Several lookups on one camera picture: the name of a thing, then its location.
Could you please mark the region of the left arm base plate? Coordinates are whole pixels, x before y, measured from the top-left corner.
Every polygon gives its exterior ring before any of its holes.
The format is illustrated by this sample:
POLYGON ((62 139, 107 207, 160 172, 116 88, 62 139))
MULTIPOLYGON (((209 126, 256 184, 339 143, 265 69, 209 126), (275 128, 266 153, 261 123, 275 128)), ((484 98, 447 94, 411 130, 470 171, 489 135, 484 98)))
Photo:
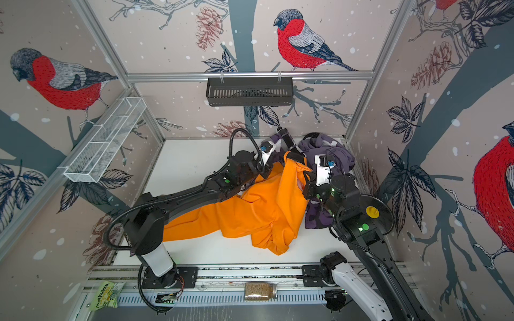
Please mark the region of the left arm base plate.
POLYGON ((143 270, 141 285, 143 289, 193 289, 198 279, 199 268, 195 266, 177 266, 167 274, 156 277, 148 267, 143 270))

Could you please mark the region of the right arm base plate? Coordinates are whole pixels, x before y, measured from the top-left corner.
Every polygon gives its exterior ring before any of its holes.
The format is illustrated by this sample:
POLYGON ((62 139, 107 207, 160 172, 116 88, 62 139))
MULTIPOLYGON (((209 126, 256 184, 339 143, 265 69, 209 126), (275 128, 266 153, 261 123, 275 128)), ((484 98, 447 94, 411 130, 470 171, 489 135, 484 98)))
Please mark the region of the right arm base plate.
POLYGON ((306 288, 335 286, 319 264, 301 266, 301 275, 298 278, 303 281, 303 286, 306 288))

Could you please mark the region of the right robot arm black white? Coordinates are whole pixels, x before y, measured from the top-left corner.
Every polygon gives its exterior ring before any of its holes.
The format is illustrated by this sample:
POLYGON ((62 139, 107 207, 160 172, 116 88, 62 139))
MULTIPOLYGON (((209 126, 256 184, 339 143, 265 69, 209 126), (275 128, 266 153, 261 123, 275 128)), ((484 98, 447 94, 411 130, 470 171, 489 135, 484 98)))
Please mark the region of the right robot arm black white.
POLYGON ((304 177, 304 198, 315 199, 332 216, 331 234, 357 256, 374 285, 367 284, 338 251, 321 258, 322 280, 343 288, 370 320, 432 320, 385 240, 393 227, 389 207, 374 196, 362 194, 351 174, 337 175, 321 184, 314 173, 304 177))

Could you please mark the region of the orange trousers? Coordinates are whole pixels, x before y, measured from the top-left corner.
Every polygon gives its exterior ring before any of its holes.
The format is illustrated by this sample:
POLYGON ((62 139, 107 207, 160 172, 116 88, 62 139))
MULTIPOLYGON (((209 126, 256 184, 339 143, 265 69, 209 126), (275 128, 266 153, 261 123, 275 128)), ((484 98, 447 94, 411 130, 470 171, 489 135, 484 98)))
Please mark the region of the orange trousers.
POLYGON ((303 196, 307 159, 287 152, 267 179, 258 177, 242 195, 190 211, 164 228, 163 240, 200 238, 220 231, 225 238, 249 235, 252 245, 275 255, 289 250, 298 236, 308 201, 303 196))

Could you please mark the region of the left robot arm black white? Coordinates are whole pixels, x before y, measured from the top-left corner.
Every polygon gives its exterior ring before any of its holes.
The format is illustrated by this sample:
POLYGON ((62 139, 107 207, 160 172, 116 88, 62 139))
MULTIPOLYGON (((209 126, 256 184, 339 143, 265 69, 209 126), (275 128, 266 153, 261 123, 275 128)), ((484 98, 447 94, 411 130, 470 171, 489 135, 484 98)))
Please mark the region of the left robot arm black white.
POLYGON ((142 202, 111 221, 103 234, 104 245, 136 255, 156 287, 170 288, 179 276, 163 245, 165 226, 193 210, 233 198, 257 177, 267 178, 272 169, 269 159, 281 143, 265 140, 254 145, 255 152, 230 150, 222 168, 196 187, 160 197, 144 194, 142 202))

